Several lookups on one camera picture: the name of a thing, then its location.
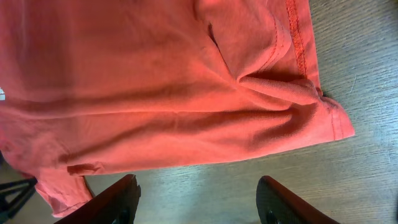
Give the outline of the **black arm base stand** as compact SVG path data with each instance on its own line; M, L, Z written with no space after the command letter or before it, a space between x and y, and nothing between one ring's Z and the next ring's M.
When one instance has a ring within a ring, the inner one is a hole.
M36 178L1 184L1 224L15 217L35 193Z

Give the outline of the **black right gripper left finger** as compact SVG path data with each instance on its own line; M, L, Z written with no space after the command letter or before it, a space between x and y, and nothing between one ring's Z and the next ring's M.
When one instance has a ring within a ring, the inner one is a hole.
M133 224L140 197L136 176L127 174L55 224Z

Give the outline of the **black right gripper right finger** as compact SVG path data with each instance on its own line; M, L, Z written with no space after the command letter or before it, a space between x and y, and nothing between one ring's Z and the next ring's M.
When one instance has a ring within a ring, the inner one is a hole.
M338 224L268 175L259 179L256 206L262 224Z

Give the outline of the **orange printed t-shirt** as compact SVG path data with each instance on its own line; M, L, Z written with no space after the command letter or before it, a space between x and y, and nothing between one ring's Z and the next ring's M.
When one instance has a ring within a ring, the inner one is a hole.
M85 176L243 161L354 135L307 1L1 2L1 153L55 217Z

